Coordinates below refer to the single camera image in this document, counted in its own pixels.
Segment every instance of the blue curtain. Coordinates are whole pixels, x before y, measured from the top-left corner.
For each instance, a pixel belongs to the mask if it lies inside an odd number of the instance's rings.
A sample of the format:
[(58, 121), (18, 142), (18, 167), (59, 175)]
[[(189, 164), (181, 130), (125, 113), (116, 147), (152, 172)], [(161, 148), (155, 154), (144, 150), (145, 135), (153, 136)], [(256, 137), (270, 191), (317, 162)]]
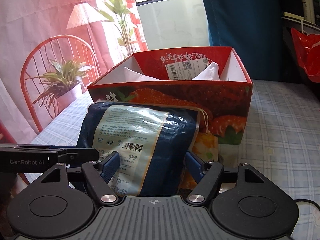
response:
[(282, 24), (278, 0), (203, 0), (211, 46), (232, 46), (251, 79), (280, 81)]

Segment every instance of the bamboo plant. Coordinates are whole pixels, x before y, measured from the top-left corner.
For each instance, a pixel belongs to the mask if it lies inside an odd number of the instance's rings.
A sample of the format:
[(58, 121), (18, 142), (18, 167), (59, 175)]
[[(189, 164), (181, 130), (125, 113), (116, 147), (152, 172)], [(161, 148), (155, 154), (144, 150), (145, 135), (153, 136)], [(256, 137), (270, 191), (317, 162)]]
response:
[(136, 26), (127, 21), (128, 14), (131, 11), (127, 8), (126, 0), (106, 0), (103, 3), (114, 13), (114, 17), (105, 10), (98, 8), (96, 10), (106, 18), (106, 21), (113, 22), (121, 35), (121, 38), (118, 38), (118, 44), (126, 48), (127, 56), (131, 55), (134, 52), (131, 36), (133, 35), (133, 28), (136, 28)]

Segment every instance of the red plastic bag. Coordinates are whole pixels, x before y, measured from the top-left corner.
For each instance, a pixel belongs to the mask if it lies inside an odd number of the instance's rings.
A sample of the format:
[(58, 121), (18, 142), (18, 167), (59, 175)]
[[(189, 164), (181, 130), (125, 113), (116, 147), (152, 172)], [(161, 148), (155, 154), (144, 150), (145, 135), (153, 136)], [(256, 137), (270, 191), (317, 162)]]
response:
[(320, 35), (302, 34), (291, 29), (298, 64), (304, 69), (312, 82), (320, 82)]

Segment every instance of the potted plant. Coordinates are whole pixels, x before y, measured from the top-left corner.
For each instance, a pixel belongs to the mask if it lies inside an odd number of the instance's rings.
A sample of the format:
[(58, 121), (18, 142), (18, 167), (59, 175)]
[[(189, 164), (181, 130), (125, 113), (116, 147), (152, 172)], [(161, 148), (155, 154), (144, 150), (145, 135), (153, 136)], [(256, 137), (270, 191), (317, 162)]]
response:
[(87, 77), (87, 71), (93, 69), (94, 66), (88, 66), (85, 62), (80, 62), (78, 58), (67, 62), (62, 60), (61, 64), (54, 60), (49, 60), (49, 62), (55, 72), (47, 72), (41, 76), (34, 77), (39, 78), (40, 83), (47, 85), (47, 87), (33, 104), (41, 101), (40, 106), (46, 103), (48, 109), (50, 109), (54, 101), (56, 101), (58, 113), (60, 113), (82, 95), (82, 78)]
[(127, 56), (131, 55), (134, 52), (134, 48), (131, 44), (131, 37), (134, 33), (133, 28), (137, 28), (136, 25), (127, 20), (130, 9), (127, 7), (126, 0), (106, 0), (104, 2), (106, 7), (113, 13), (111, 16), (104, 10), (95, 8), (100, 14), (102, 14), (108, 22), (113, 22), (113, 24), (118, 29), (121, 37), (118, 38), (118, 44), (126, 48)]

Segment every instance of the metal screw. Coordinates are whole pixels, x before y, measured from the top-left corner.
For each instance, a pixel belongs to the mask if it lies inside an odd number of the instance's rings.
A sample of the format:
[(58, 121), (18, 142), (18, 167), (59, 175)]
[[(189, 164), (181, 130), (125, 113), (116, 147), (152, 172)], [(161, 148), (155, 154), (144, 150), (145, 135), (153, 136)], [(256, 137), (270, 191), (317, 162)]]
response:
[(117, 200), (117, 197), (114, 195), (104, 195), (101, 197), (101, 201), (105, 203), (112, 203)]
[(194, 203), (200, 203), (200, 202), (204, 201), (204, 197), (201, 195), (191, 195), (189, 197), (189, 200)]

